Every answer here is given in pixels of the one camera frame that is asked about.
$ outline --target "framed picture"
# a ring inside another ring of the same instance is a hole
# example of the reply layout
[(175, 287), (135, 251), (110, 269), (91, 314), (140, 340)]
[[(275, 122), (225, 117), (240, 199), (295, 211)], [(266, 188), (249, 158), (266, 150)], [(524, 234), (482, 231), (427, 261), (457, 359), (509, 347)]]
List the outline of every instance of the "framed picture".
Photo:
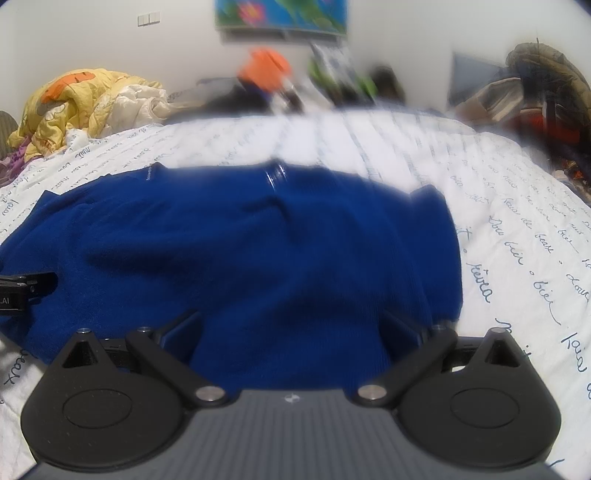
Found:
[(297, 30), (345, 35), (347, 0), (215, 0), (223, 30)]

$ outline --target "blue towel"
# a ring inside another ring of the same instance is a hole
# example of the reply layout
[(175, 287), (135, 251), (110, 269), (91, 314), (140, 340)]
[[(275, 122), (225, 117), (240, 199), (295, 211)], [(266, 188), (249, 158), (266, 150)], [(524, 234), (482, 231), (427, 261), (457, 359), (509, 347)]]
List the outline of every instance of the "blue towel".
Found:
[(272, 161), (107, 175), (45, 192), (0, 247), (3, 274), (57, 290), (0, 330), (50, 362), (99, 338), (203, 315), (189, 365), (230, 392), (355, 388), (390, 364), (383, 310), (429, 326), (462, 304), (456, 232), (433, 187), (403, 194)]

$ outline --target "white cloth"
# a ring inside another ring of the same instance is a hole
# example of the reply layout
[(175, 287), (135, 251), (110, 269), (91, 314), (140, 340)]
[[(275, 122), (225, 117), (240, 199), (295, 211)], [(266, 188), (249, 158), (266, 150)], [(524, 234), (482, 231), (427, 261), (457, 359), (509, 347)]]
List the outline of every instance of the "white cloth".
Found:
[(147, 85), (123, 88), (115, 98), (101, 138), (165, 120), (173, 111), (166, 98), (166, 90), (160, 88)]
[[(530, 355), (562, 413), (549, 463), (566, 479), (591, 477), (591, 210), (514, 142), (456, 121), (387, 111), (247, 117), (149, 125), (102, 140), (73, 132), (64, 153), (33, 161), (0, 189), (0, 241), (44, 190), (66, 192), (108, 173), (255, 164), (282, 158), (323, 165), (410, 192), (433, 183), (456, 224), (462, 256), (461, 335), (507, 328)], [(486, 288), (476, 280), (484, 278)], [(35, 362), (6, 381), (19, 350), (0, 356), (0, 478), (32, 462), (18, 416), (41, 375)]]

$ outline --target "green object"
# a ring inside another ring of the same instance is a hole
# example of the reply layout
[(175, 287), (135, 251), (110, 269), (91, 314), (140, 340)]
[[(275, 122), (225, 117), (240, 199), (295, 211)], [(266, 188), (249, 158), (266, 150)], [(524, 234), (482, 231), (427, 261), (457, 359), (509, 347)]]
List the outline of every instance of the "green object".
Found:
[(236, 2), (227, 2), (221, 10), (217, 11), (217, 24), (221, 27), (243, 27), (246, 25), (240, 17)]
[(337, 22), (336, 19), (325, 14), (318, 6), (318, 0), (275, 0), (279, 5), (287, 10), (291, 19), (297, 25), (298, 16), (304, 23), (313, 23), (323, 30), (334, 29), (339, 33), (345, 33), (345, 26)]

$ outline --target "metal screw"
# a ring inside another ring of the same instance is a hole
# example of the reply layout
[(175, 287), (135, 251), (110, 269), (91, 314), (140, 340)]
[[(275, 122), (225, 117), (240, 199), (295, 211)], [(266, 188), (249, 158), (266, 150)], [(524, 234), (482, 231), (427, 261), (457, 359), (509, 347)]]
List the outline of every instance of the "metal screw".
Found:
[(214, 387), (213, 385), (208, 385), (207, 387), (198, 388), (195, 392), (195, 395), (199, 400), (203, 401), (216, 401), (223, 398), (226, 394), (223, 388)]
[(380, 400), (388, 394), (388, 391), (380, 385), (364, 385), (359, 387), (357, 394), (365, 400)]

